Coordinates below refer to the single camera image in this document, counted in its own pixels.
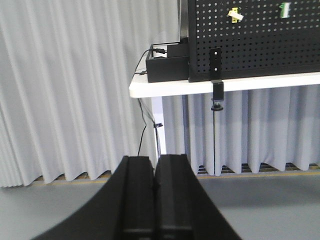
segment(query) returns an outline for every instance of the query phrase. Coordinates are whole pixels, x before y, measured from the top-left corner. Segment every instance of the white clip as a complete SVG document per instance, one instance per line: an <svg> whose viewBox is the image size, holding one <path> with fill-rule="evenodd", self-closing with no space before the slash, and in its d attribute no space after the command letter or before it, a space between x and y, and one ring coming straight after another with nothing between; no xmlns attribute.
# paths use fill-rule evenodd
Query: white clip
<svg viewBox="0 0 320 240"><path fill-rule="evenodd" d="M228 17L232 17L234 19L237 19L238 21L242 21L242 19L244 18L243 15L241 15L241 14L235 12L235 11L231 11L231 10L229 11L227 16Z"/></svg>

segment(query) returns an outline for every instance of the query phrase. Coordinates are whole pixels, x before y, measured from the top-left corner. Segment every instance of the table leg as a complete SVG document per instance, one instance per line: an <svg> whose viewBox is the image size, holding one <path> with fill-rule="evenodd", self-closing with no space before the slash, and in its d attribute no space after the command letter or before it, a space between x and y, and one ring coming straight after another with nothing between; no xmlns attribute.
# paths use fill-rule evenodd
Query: table leg
<svg viewBox="0 0 320 240"><path fill-rule="evenodd" d="M167 154L167 148L166 148L166 134L165 134L165 120L164 120L164 108L163 108L163 102L162 102L162 96L156 96L151 98L151 106L152 106L152 114L155 120L156 124L163 124L162 127L158 128L158 137L160 141L161 146L161 154ZM157 140L156 135L154 135L154 143L156 148L156 155L157 154Z"/></svg>

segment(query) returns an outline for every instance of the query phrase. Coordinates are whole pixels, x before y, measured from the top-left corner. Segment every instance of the black box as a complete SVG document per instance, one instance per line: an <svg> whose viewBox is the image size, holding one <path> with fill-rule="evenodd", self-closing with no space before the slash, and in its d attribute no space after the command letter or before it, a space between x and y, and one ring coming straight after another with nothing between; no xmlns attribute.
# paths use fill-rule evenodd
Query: black box
<svg viewBox="0 0 320 240"><path fill-rule="evenodd" d="M167 46L167 57L154 57L149 51L145 64L149 83L187 80L189 78L189 44L152 44L151 49Z"/></svg>

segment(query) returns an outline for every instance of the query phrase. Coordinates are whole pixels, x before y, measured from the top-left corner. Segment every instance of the black bracket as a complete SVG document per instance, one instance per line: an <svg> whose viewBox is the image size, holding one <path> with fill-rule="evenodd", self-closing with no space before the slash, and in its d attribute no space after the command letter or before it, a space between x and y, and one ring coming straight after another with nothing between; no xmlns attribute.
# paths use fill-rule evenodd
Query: black bracket
<svg viewBox="0 0 320 240"><path fill-rule="evenodd" d="M211 48L210 52L210 79L221 79L221 48Z"/></svg>
<svg viewBox="0 0 320 240"><path fill-rule="evenodd" d="M224 82L221 80L221 48L210 50L210 78L213 87L213 106L211 110L221 111L224 108L221 102L224 100Z"/></svg>

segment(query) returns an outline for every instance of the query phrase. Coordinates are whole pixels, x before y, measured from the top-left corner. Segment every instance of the black cable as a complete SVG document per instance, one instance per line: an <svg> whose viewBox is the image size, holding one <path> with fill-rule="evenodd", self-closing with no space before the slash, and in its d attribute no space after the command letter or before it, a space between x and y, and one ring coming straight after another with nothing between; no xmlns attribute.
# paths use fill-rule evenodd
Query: black cable
<svg viewBox="0 0 320 240"><path fill-rule="evenodd" d="M160 146L160 140L159 140L159 134L158 134L158 128L159 127L162 127L162 123L158 123L156 124L154 118L152 117L152 114L150 113L150 110L148 109L148 107L145 105L145 103L142 101L142 99L138 98L138 104L139 104L139 107L140 107L140 110L141 110L141 116L142 116L142 120L144 122L144 128L143 128L143 131L142 131L142 134L141 134L141 138L140 138L140 144L139 144L139 150L138 150L138 156L140 154L140 150L141 150L141 145L142 145L142 141L143 141L143 137L144 137L144 133L145 133L145 130L146 130L146 127L147 127L147 122L146 122L146 119L145 119L145 111L147 112L146 116L152 121L153 123L153 128L154 128L154 131L155 131L155 142L156 142L156 151L157 151L157 156L158 158L160 157L160 153L161 153L161 146Z"/></svg>
<svg viewBox="0 0 320 240"><path fill-rule="evenodd" d="M134 73L133 73L133 75L132 75L132 79L134 78L134 76L135 76L135 74L136 74L136 71L137 71L137 68L138 68L138 66L139 66L139 64L140 64L140 62L141 62L141 59L142 59L142 58L144 57L144 55L145 55L147 52L149 52L149 51L152 51L152 49L147 49L147 50L145 50L145 51L142 53L142 55L141 55L138 63L137 63L136 66L135 66Z"/></svg>
<svg viewBox="0 0 320 240"><path fill-rule="evenodd" d="M140 98L138 98L138 103L139 103L139 107L140 107L140 110L141 110L142 120L143 120L143 122L144 122L144 128L143 128L143 131L142 131L142 134L141 134L140 144L139 144L139 150L138 150L138 154L137 154L137 155L139 156L140 150L141 150L141 145L142 145L142 139L144 138L144 133L145 133L145 130L146 130L146 128L147 128L147 122L146 122L146 120L145 120L144 110L142 109Z"/></svg>
<svg viewBox="0 0 320 240"><path fill-rule="evenodd" d="M139 66L142 58L143 58L144 55L145 55L147 52L149 52L149 51L153 51L153 52L160 53L160 54L165 54L165 53L167 53L167 51L164 50L164 49L162 49L162 48L153 48L153 49L147 49L147 50L145 50L145 51L143 52L143 54L141 55L141 57L140 57L137 65L135 66L135 69L134 69L134 72L133 72L133 75L132 75L132 79L133 79L133 77L135 76L135 74L142 74L142 73L144 72L144 71L142 71L142 72L136 72L136 71L137 71L137 68L138 68L138 66ZM154 127L154 130L155 130L156 150L157 150L157 154L158 154L158 157L159 157L159 153L160 153L161 149L160 149L160 142L159 142L158 129L157 129L157 128L158 128L158 127L161 127L162 124L156 124L156 123L155 123L155 119L153 118L153 116L152 116L149 108L145 105L145 103L144 103L143 101L141 101L140 98L138 98L138 103L139 103L139 107L140 107L140 110L141 110L142 120L143 120L143 122L144 122L144 128L143 128L142 133L141 133L139 150L138 150L138 154L137 154L137 155L139 156L139 154L140 154L141 145L142 145L142 140L143 140L143 138L144 138L144 133L145 133L145 130L146 130L146 128L147 128L147 122L146 122L146 120L145 120L144 110L143 110L143 107L144 107L145 110L146 110L146 113L147 113L146 116L147 116L147 117L152 121L152 123L153 123L153 127Z"/></svg>
<svg viewBox="0 0 320 240"><path fill-rule="evenodd" d="M135 76L135 74L136 74L137 68L138 68L138 66L139 66L142 58L143 58L144 55L145 55L147 52L149 52L149 51L156 52L156 53L160 53L160 54L165 54L165 53L167 53L167 51L164 50L163 48L152 48L152 49L147 49L147 50L145 50L145 51L142 53L142 55L141 55L141 57L140 57L137 65L135 66L134 73L133 73L133 75L132 75L132 77L131 77L132 79L134 78L134 76Z"/></svg>

